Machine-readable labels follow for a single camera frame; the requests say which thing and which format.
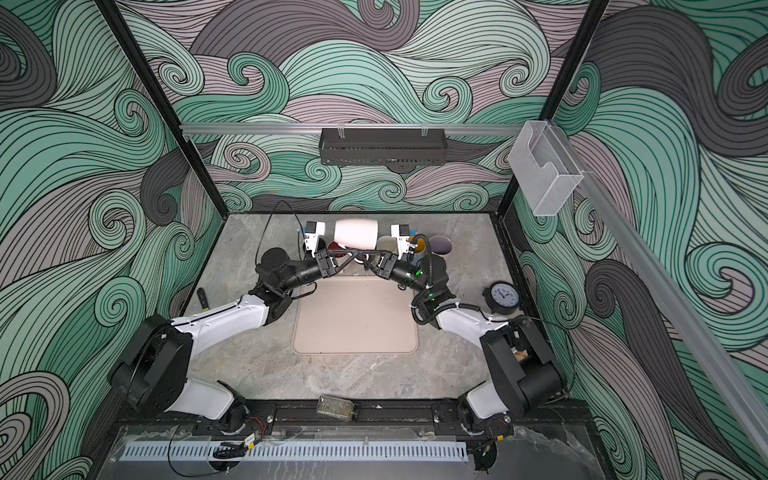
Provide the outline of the pink upside-down mug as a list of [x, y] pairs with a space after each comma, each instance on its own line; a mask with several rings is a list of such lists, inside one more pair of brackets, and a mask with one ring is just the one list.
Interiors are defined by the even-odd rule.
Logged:
[[374, 219], [348, 218], [336, 222], [334, 242], [348, 249], [373, 250], [378, 241], [379, 224]]

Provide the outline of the blue butterfly mug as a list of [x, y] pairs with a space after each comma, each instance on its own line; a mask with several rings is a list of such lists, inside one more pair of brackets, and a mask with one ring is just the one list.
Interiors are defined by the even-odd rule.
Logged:
[[416, 235], [411, 238], [413, 251], [415, 254], [422, 253], [426, 249], [426, 240], [423, 235]]

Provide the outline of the pink iridescent mug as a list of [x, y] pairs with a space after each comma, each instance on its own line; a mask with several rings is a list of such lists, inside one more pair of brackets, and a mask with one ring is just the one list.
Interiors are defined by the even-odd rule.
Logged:
[[431, 253], [445, 257], [453, 251], [453, 242], [450, 238], [443, 235], [434, 235], [429, 238]]

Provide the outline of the white ribbed mug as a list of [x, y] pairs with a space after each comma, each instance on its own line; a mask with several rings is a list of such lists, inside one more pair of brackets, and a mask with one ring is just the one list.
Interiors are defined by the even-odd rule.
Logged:
[[397, 252], [397, 240], [392, 236], [382, 236], [377, 240], [376, 249], [389, 252]]

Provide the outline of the cream upside-down mug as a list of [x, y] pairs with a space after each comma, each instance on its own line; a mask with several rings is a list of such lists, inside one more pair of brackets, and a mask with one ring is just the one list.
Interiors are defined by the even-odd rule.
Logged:
[[343, 258], [348, 254], [347, 249], [335, 241], [327, 246], [327, 251], [329, 252], [329, 255], [334, 258]]

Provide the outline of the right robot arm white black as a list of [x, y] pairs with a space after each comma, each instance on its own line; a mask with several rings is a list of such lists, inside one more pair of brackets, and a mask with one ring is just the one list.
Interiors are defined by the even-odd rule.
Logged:
[[448, 288], [442, 258], [430, 255], [414, 265], [383, 252], [363, 265], [414, 292], [410, 309], [417, 324], [433, 325], [482, 351], [490, 379], [461, 396], [467, 421], [497, 415], [522, 418], [565, 386], [558, 360], [534, 322], [524, 316], [493, 315], [458, 300]]

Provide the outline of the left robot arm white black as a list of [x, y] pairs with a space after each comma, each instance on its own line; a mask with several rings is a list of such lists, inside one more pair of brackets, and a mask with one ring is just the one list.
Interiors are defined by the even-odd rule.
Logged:
[[238, 300], [204, 313], [144, 319], [108, 375], [113, 390], [141, 416], [178, 412], [240, 425], [248, 416], [242, 395], [233, 388], [189, 376], [193, 358], [230, 338], [278, 320], [298, 299], [297, 291], [340, 273], [338, 261], [349, 250], [318, 250], [292, 259], [278, 247], [255, 265], [258, 281]]

